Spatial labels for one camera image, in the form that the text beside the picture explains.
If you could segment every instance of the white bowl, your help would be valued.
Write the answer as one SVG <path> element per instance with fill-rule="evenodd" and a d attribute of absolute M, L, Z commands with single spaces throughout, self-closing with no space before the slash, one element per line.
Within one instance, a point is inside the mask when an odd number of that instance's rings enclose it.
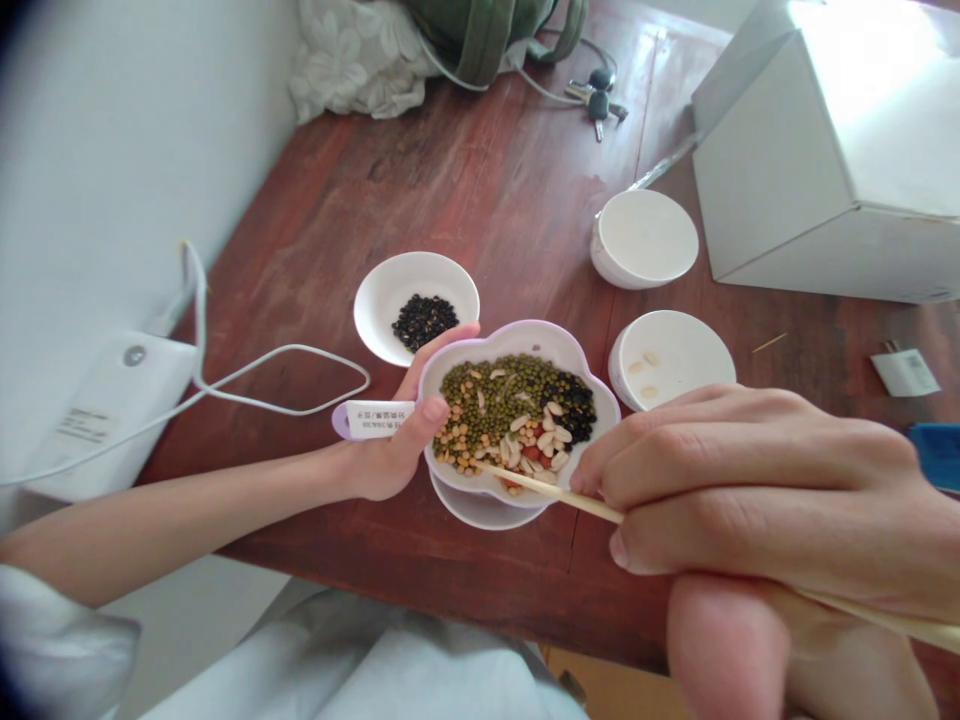
<path fill-rule="evenodd" d="M 433 472 L 430 473 L 430 482 L 451 515 L 480 530 L 513 530 L 536 520 L 547 509 L 546 505 L 538 508 L 510 507 L 487 495 L 454 490 Z"/>
<path fill-rule="evenodd" d="M 558 325 L 543 320 L 520 320 L 497 330 L 483 340 L 461 340 L 452 343 L 434 355 L 420 376 L 418 397 L 423 400 L 440 394 L 443 378 L 454 367 L 470 362 L 493 361 L 504 355 L 527 353 L 550 360 L 560 370 L 572 372 L 583 378 L 593 390 L 593 402 L 597 421 L 593 424 L 591 441 L 597 439 L 620 422 L 620 406 L 610 389 L 590 373 L 587 358 L 576 339 Z M 580 462 L 589 443 L 578 443 L 570 453 L 570 461 L 559 473 L 557 484 L 570 489 L 570 476 Z M 519 508 L 543 508 L 554 501 L 524 490 L 517 496 L 507 492 L 500 481 L 489 473 L 475 477 L 458 475 L 451 465 L 438 463 L 433 456 L 433 447 L 424 451 L 431 472 L 450 487 L 467 493 L 492 495 L 498 500 Z"/>
<path fill-rule="evenodd" d="M 737 381 L 730 351 L 709 325 L 686 313 L 657 310 L 617 337 L 608 361 L 617 396 L 633 410 L 652 410 L 691 390 Z M 656 394 L 644 389 L 655 388 Z"/>
<path fill-rule="evenodd" d="M 480 319 L 477 286 L 450 258 L 412 252 L 384 260 L 360 283 L 353 302 L 353 322 L 370 352 L 391 365 L 410 367 L 413 362 L 413 353 L 394 336 L 391 325 L 415 294 L 438 295 L 449 302 L 461 325 Z"/>
<path fill-rule="evenodd" d="M 608 283 L 626 290 L 676 280 L 693 267 L 699 252 L 690 215 L 653 190 L 614 195 L 593 224 L 593 266 Z"/>

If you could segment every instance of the fingernail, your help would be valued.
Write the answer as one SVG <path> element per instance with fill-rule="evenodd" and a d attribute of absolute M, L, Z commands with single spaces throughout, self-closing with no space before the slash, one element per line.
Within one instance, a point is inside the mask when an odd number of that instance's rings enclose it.
<path fill-rule="evenodd" d="M 573 475 L 570 476 L 570 491 L 577 494 L 582 493 L 584 483 L 583 473 L 580 472 L 580 468 L 577 468 L 573 471 Z"/>
<path fill-rule="evenodd" d="M 622 568 L 627 567 L 627 548 L 623 544 L 623 536 L 617 530 L 610 538 L 610 555 L 613 561 Z"/>
<path fill-rule="evenodd" d="M 423 416 L 430 422 L 440 422 L 448 410 L 446 400 L 441 397 L 430 398 L 423 404 Z"/>

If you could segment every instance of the green bag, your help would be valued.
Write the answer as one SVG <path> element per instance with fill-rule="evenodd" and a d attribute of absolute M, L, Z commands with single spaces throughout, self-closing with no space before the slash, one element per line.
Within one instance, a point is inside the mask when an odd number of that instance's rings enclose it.
<path fill-rule="evenodd" d="M 487 87 L 497 77 L 504 52 L 527 39 L 527 55 L 556 63 L 573 52 L 587 17 L 589 0 L 570 0 L 567 21 L 553 49 L 534 39 L 559 0 L 406 0 L 420 31 L 440 56 L 456 66 L 454 75 Z"/>

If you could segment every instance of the white charging cable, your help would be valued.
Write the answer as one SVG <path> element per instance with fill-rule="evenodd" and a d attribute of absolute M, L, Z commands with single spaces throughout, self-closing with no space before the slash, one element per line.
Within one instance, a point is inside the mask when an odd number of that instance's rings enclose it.
<path fill-rule="evenodd" d="M 304 415 L 313 415 L 314 413 L 318 413 L 323 410 L 326 410 L 327 408 L 333 405 L 336 405 L 337 403 L 343 402 L 347 398 L 351 398 L 357 393 L 361 393 L 364 390 L 366 390 L 368 387 L 370 387 L 370 373 L 364 370 L 360 365 L 357 365 L 355 362 L 351 360 L 347 360 L 346 358 L 340 357 L 339 355 L 334 355 L 333 353 L 329 353 L 325 350 L 319 350 L 317 348 L 310 347 L 309 345 L 284 345 L 283 347 L 278 347 L 276 350 L 271 350 L 266 355 L 263 355 L 257 358 L 249 365 L 245 365 L 244 367 L 240 368 L 236 372 L 233 372 L 230 375 L 227 375 L 225 378 L 217 380 L 217 382 L 213 384 L 208 384 L 206 380 L 203 379 L 203 361 L 204 361 L 204 356 L 206 355 L 206 350 L 207 350 L 207 274 L 203 269 L 203 261 L 200 260 L 200 256 L 197 254 L 196 249 L 193 247 L 193 245 L 190 244 L 188 240 L 182 241 L 181 249 L 182 249 L 182 252 L 184 253 L 184 258 L 187 261 L 189 270 L 193 275 L 193 284 L 194 284 L 193 302 L 194 302 L 194 317 L 195 317 L 196 336 L 197 336 L 196 337 L 197 359 L 193 366 L 192 379 L 193 379 L 193 384 L 197 386 L 197 388 L 199 389 L 199 392 L 196 395 L 193 395 L 189 399 L 185 400 L 184 402 L 180 403 L 169 412 L 166 412 L 160 417 L 152 420 L 151 422 L 147 423 L 139 430 L 136 430 L 128 435 L 125 435 L 124 437 L 120 438 L 116 442 L 110 443 L 109 445 L 99 448 L 94 452 L 84 455 L 83 457 L 77 458 L 76 460 L 71 460 L 70 462 L 64 463 L 63 465 L 58 465 L 57 467 L 50 468 L 49 470 L 42 470 L 40 472 L 32 473 L 30 475 L 22 475 L 20 477 L 4 478 L 0 480 L 0 486 L 22 485 L 23 483 L 32 482 L 33 480 L 39 480 L 40 478 L 49 477 L 51 475 L 58 475 L 59 473 L 66 472 L 67 470 L 71 470 L 77 467 L 78 465 L 82 465 L 85 462 L 89 462 L 94 458 L 98 458 L 101 455 L 110 452 L 114 448 L 119 447 L 120 445 L 123 445 L 124 443 L 127 443 L 133 440 L 135 437 L 139 437 L 140 435 L 143 435 L 143 433 L 149 430 L 152 430 L 158 425 L 162 425 L 163 423 L 167 422 L 171 418 L 174 418 L 180 413 L 182 413 L 187 408 L 190 408 L 196 405 L 198 402 L 200 402 L 201 400 L 203 400 L 203 398 L 207 396 L 218 397 L 223 400 L 232 400 L 234 402 L 243 403 L 244 405 L 253 405 L 254 407 L 263 408 L 264 410 L 272 410 L 273 412 L 281 413 L 283 415 L 293 415 L 295 417 L 302 417 Z M 187 287 L 189 287 L 189 278 L 187 278 L 186 282 L 188 283 Z M 329 402 L 325 402 L 323 403 L 323 405 L 318 405 L 317 407 L 311 408 L 309 410 L 290 410 L 289 408 L 281 407 L 279 405 L 272 405 L 270 403 L 266 403 L 261 400 L 254 400 L 253 398 L 244 397 L 243 395 L 234 395 L 232 393 L 221 392 L 220 390 L 217 389 L 219 387 L 222 387 L 223 385 L 226 385 L 231 380 L 236 380 L 241 375 L 244 375 L 250 372 L 251 370 L 253 370 L 256 367 L 259 367 L 260 365 L 263 365 L 263 363 L 275 358 L 277 355 L 280 355 L 281 353 L 285 353 L 285 352 L 290 352 L 293 350 L 302 350 L 303 352 L 313 353 L 314 355 L 320 355 L 321 357 L 329 358 L 338 363 L 342 363 L 347 367 L 351 367 L 357 372 L 359 372 L 361 375 L 363 375 L 363 378 L 364 378 L 363 385 L 361 385 L 360 387 L 354 390 L 351 390 L 350 392 L 344 393 L 338 398 L 334 398 Z"/>
<path fill-rule="evenodd" d="M 558 30 L 557 28 L 542 28 L 542 29 L 540 30 L 540 32 L 551 33 L 551 34 L 553 34 L 553 35 L 559 35 L 561 31 Z M 470 83 L 464 82 L 463 80 L 461 80 L 460 78 L 458 78 L 456 75 L 453 74 L 453 72 L 451 72 L 451 71 L 446 67 L 446 65 L 443 63 L 443 61 L 440 60 L 440 58 L 438 58 L 438 57 L 434 54 L 433 50 L 432 50 L 431 47 L 430 47 L 430 43 L 427 42 L 427 39 L 423 36 L 423 33 L 420 32 L 419 29 L 417 30 L 417 35 L 418 35 L 419 38 L 420 38 L 420 45 L 421 45 L 421 47 L 423 47 L 423 52 L 426 54 L 427 58 L 430 60 L 430 62 L 432 62 L 432 63 L 436 66 L 437 70 L 439 70 L 441 73 L 443 73 L 443 75 L 444 75 L 448 80 L 450 80 L 451 82 L 459 85 L 459 86 L 462 87 L 462 88 L 465 88 L 466 90 L 471 90 L 471 91 L 473 91 L 473 92 L 486 92 L 487 90 L 490 89 L 490 87 L 491 87 L 490 85 L 471 85 Z M 613 55 L 611 55 L 611 54 L 608 53 L 606 50 L 604 50 L 602 47 L 600 47 L 599 45 L 597 45 L 597 43 L 595 43 L 595 42 L 594 42 L 593 40 L 591 40 L 590 38 L 581 37 L 581 38 L 580 38 L 580 42 L 583 43 L 584 45 L 586 45 L 587 47 L 593 49 L 593 51 L 596 52 L 597 55 L 600 56 L 600 59 L 603 60 L 603 64 L 604 64 L 604 65 L 606 65 L 607 67 L 612 67 L 612 68 L 613 68 L 613 74 L 614 74 L 614 76 L 617 75 L 617 73 L 619 72 L 619 67 L 617 66 L 617 61 L 616 61 L 616 59 L 613 57 Z M 520 61 L 519 64 L 515 64 L 515 63 L 514 63 L 514 64 L 511 64 L 511 67 L 513 67 L 514 70 L 516 70 L 518 73 L 520 73 L 520 77 L 522 77 L 527 83 L 529 83 L 529 85 L 530 85 L 534 90 L 536 90 L 538 93 L 540 93 L 540 94 L 543 95 L 544 97 L 549 98 L 550 100 L 554 100 L 554 101 L 559 102 L 559 103 L 563 103 L 564 105 L 569 105 L 570 107 L 583 107 L 583 101 L 582 101 L 582 100 L 574 100 L 573 98 L 564 97 L 564 96 L 562 96 L 562 95 L 555 95 L 554 93 L 550 92 L 549 90 L 547 90 L 546 88 L 544 88 L 544 87 L 542 87 L 540 84 L 538 84 L 537 81 L 534 80 L 532 77 L 530 77 L 530 76 L 527 74 L 527 72 L 523 69 L 523 61 L 522 61 L 522 60 Z"/>

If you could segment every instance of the black bean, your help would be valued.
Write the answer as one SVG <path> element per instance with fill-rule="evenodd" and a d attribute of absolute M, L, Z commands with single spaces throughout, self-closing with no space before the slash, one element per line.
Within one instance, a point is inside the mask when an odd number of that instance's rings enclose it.
<path fill-rule="evenodd" d="M 393 323 L 394 335 L 411 352 L 416 352 L 438 335 L 459 324 L 453 306 L 443 298 L 415 294 L 400 309 L 400 318 Z"/>

